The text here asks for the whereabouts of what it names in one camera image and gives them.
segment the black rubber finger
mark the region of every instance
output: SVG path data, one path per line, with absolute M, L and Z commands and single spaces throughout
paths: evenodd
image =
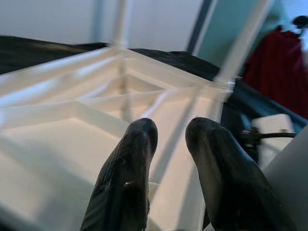
M 186 143 L 216 230 L 295 230 L 262 171 L 219 123 L 193 119 Z
M 129 125 L 96 181 L 81 231 L 142 231 L 149 212 L 148 176 L 157 128 L 147 118 Z

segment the teal wall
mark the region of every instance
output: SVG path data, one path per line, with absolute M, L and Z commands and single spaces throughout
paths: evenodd
M 257 1 L 218 0 L 197 56 L 221 67 Z M 253 48 L 277 25 L 286 24 L 284 15 L 282 4 L 275 1 Z

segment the white vertical pole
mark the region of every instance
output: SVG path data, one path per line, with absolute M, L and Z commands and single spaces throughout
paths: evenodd
M 223 89 L 233 89 L 236 75 L 240 71 L 274 1 L 275 0 L 258 0 L 256 3 L 244 29 L 231 48 L 219 74 L 214 79 Z
M 133 0 L 120 0 L 115 38 L 111 45 L 116 48 L 127 48 L 128 31 Z

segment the white plastic tray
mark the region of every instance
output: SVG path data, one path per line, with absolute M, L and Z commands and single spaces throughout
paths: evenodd
M 196 116 L 219 121 L 225 95 L 115 48 L 0 76 L 0 219 L 21 231 L 78 230 L 105 160 L 129 122 L 149 117 L 159 141 L 148 230 L 201 230 L 205 203 L 184 133 Z

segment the red cloth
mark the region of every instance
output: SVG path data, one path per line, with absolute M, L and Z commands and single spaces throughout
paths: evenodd
M 244 81 L 308 118 L 308 71 L 297 34 L 278 29 L 267 35 L 248 60 Z

